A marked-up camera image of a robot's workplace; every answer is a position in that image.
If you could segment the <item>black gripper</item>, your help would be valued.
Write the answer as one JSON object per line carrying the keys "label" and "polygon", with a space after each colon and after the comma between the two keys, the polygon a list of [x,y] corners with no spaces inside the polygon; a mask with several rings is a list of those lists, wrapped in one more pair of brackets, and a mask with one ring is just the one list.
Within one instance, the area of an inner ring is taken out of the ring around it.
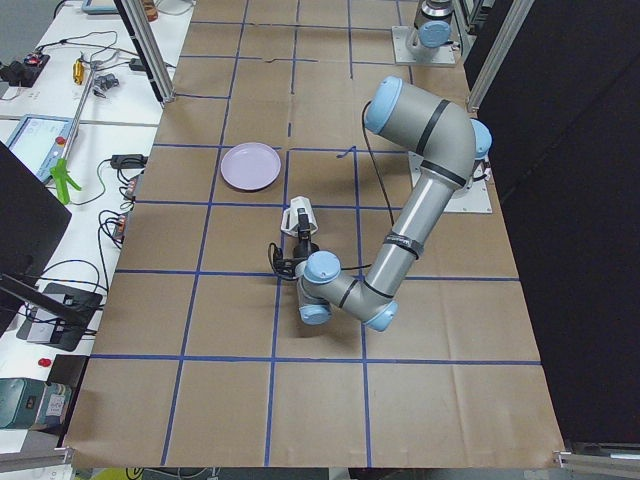
{"label": "black gripper", "polygon": [[312,242],[311,223],[309,215],[303,208],[297,210],[298,226],[297,238],[298,244],[293,249],[295,260],[306,260],[312,254],[320,250],[319,246]]}

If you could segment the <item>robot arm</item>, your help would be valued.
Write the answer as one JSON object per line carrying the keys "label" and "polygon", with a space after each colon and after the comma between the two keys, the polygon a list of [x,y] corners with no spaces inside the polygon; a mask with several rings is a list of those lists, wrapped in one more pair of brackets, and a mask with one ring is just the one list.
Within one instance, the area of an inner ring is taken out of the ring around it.
{"label": "robot arm", "polygon": [[450,45],[453,14],[453,2],[450,0],[419,1],[413,27],[405,42],[408,49],[414,54],[426,54]]}
{"label": "robot arm", "polygon": [[395,294],[425,241],[455,191],[472,182],[493,142],[488,127],[462,107],[395,76],[381,81],[364,125],[420,156],[421,175],[363,280],[346,274],[329,251],[311,254],[298,267],[299,314],[307,325],[328,322],[337,307],[384,331],[398,310]]}

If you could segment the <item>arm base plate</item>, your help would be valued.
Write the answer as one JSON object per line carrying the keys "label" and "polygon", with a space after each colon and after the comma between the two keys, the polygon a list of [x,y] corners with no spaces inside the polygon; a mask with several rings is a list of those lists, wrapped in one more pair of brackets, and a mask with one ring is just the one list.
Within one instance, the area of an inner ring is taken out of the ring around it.
{"label": "arm base plate", "polygon": [[[449,202],[444,208],[444,213],[460,214],[492,214],[493,208],[489,195],[490,168],[488,165],[488,154],[481,160],[476,160],[472,175],[467,179],[465,185],[459,189],[454,189]],[[408,152],[408,165],[411,174],[412,190],[416,188],[425,170],[421,167],[423,157],[414,152]],[[457,186],[441,175],[430,174],[435,179],[445,180],[446,186]]]}
{"label": "arm base plate", "polygon": [[456,57],[452,45],[427,47],[412,26],[393,26],[391,29],[394,60],[401,66],[453,67]]}

